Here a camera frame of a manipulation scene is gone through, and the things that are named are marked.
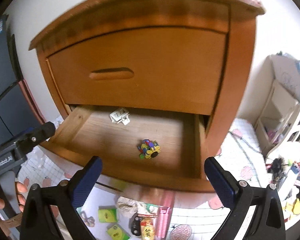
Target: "drawer handle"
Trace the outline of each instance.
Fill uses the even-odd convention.
[[[93,80],[115,80],[115,79],[129,79],[134,76],[134,72],[126,67],[120,68],[105,68],[91,71],[89,78]]]

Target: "drawer front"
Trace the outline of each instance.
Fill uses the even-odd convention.
[[[48,58],[66,104],[211,114],[225,35],[143,28],[92,38]]]

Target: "wooden drawer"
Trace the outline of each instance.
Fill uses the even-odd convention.
[[[119,180],[173,190],[213,191],[203,173],[205,133],[199,115],[128,108],[130,123],[111,122],[113,106],[78,106],[41,145],[84,166],[93,155],[103,162],[102,174]],[[156,140],[160,153],[141,159],[137,146]]]
[[[45,141],[43,144],[47,148],[53,148],[52,143]],[[68,175],[73,176],[78,170],[83,168],[82,166],[47,150],[45,147],[39,146],[43,153],[61,170],[68,173]],[[196,208],[215,196],[215,193],[171,191],[157,187],[137,185],[104,174],[100,175],[95,187],[115,195],[159,206],[167,206],[167,198],[170,199],[174,196],[175,201],[173,207],[177,208]]]
[[[156,27],[95,37],[48,58],[66,104],[211,114],[225,34]]]

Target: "colorful toy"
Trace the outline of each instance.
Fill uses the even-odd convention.
[[[144,139],[141,146],[138,146],[138,150],[141,152],[139,155],[141,159],[151,159],[157,157],[160,153],[160,146],[156,141]]]

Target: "blue object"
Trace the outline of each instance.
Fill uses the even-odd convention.
[[[292,164],[290,169],[293,171],[294,174],[298,174],[300,172],[300,169],[294,163]]]
[[[204,162],[204,172],[215,189],[223,206],[234,208],[236,194],[239,191],[237,181],[228,171],[224,171],[214,157],[209,157]]]
[[[71,204],[75,209],[83,206],[101,175],[101,171],[101,158],[93,156],[87,165],[71,178],[68,190]]]

